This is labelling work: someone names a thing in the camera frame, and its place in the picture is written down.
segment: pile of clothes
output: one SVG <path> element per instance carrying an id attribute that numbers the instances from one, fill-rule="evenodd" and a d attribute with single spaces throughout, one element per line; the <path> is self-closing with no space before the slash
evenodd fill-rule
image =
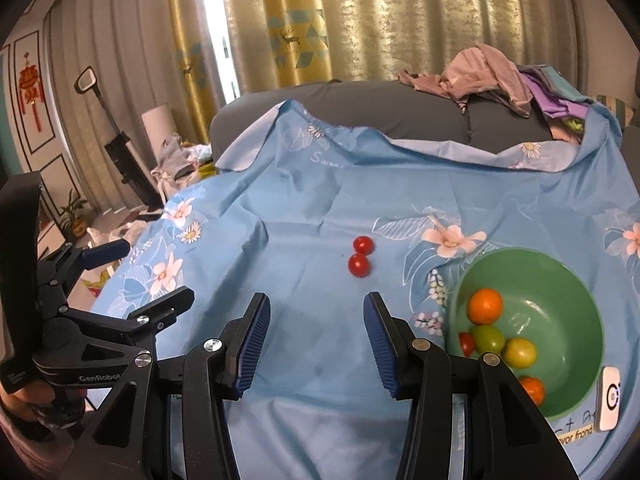
<path id="1" fill-rule="evenodd" d="M 191 144 L 174 135 L 162 142 L 151 174 L 166 203 L 179 190 L 216 174 L 211 144 Z"/>
<path id="2" fill-rule="evenodd" d="M 416 90 L 454 100 L 462 113 L 472 94 L 504 104 L 529 117 L 535 99 L 555 140 L 580 144 L 593 99 L 582 95 L 549 65 L 516 66 L 487 44 L 460 51 L 442 74 L 409 74 L 398 79 Z"/>

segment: curtain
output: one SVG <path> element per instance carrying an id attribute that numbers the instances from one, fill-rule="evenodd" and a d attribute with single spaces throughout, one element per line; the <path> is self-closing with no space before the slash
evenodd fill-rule
<path id="1" fill-rule="evenodd" d="M 225 0 L 241 92 L 329 78 L 439 73 L 491 44 L 516 63 L 549 63 L 582 85 L 574 0 Z"/>
<path id="2" fill-rule="evenodd" d="M 178 62 L 183 74 L 184 91 L 193 126 L 202 144 L 209 143 L 209 125 L 216 112 L 207 77 L 204 52 L 210 47 L 210 35 L 200 0 L 169 0 Z"/>
<path id="3" fill-rule="evenodd" d="M 118 126 L 146 164 L 156 165 L 140 115 L 172 109 L 178 133 L 198 142 L 182 84 L 168 0 L 58 0 L 45 20 L 52 85 L 66 141 L 99 210 L 140 204 L 104 151 L 114 132 L 92 92 L 75 93 L 91 65 Z"/>

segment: gold curtain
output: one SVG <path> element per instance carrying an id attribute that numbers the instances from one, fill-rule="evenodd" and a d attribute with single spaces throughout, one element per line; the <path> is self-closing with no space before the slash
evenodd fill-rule
<path id="1" fill-rule="evenodd" d="M 184 91 L 197 139 L 209 143 L 209 125 L 216 113 L 198 26 L 196 0 L 169 0 L 177 63 L 182 73 Z"/>
<path id="2" fill-rule="evenodd" d="M 241 92 L 339 78 L 439 73 L 491 44 L 516 63 L 549 63 L 580 84 L 573 0 L 225 0 Z"/>

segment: green tomato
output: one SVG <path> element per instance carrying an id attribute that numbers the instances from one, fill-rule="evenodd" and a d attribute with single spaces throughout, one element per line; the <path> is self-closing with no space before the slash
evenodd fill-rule
<path id="1" fill-rule="evenodd" d="M 470 332 L 476 342 L 476 352 L 479 354 L 485 352 L 499 354 L 504 348 L 504 336 L 495 326 L 478 325 L 473 327 Z"/>

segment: purple cloth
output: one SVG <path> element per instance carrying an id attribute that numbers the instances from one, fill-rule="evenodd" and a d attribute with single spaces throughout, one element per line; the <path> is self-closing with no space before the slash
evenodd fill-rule
<path id="1" fill-rule="evenodd" d="M 538 102 L 542 113 L 547 117 L 552 119 L 575 117 L 583 120 L 587 117 L 587 111 L 589 111 L 587 105 L 574 103 L 549 94 L 544 85 L 534 75 L 520 73 L 520 76 L 529 87 L 534 99 Z"/>

